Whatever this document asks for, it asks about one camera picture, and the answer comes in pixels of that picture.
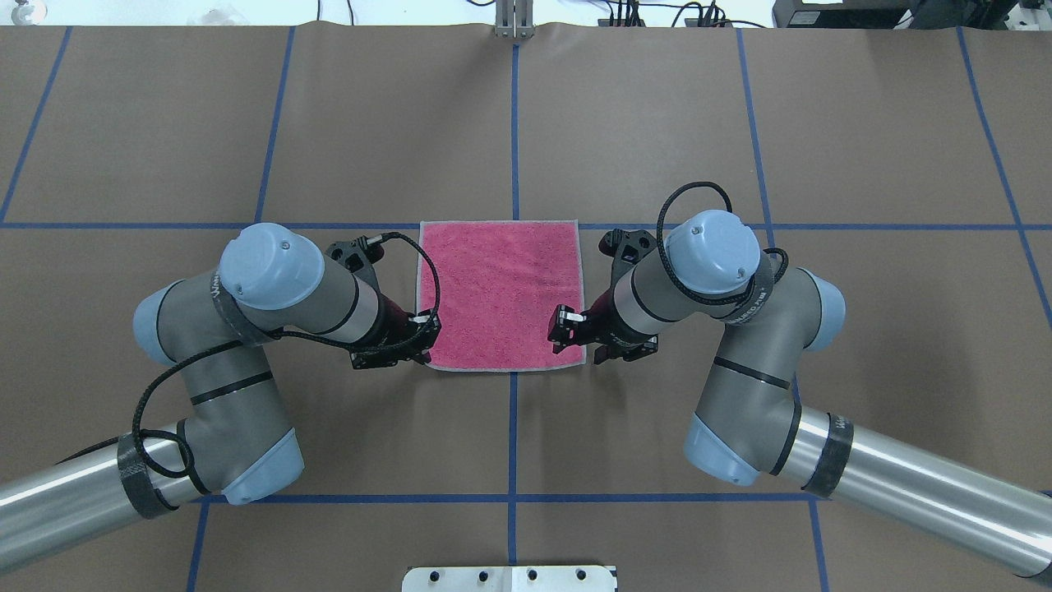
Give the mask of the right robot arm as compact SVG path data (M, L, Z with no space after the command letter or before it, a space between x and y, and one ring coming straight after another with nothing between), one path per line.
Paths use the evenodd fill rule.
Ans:
M823 499L850 503L1050 584L1048 495L925 452L792 394L801 355L837 336L837 286L758 246L725 210L694 215L670 233L612 231L609 289L579 313L550 318L553 351L596 345L595 363L635 361L694 314L724 326L692 413L684 453L715 479L751 486L782 477Z

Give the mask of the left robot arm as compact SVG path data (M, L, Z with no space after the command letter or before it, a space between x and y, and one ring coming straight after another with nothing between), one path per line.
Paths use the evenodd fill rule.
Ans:
M299 479L303 455L265 347L311 341L349 353L355 368L428 364L437 306L403 310L373 270L384 244L403 238L323 250L283 225L252 224L210 272L144 299L134 334L164 372L124 434L2 487L2 572L211 493L244 505Z

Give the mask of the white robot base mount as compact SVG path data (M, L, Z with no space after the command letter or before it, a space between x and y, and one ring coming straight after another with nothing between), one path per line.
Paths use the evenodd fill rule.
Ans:
M619 591L615 567L533 565L418 567L407 571L402 591Z

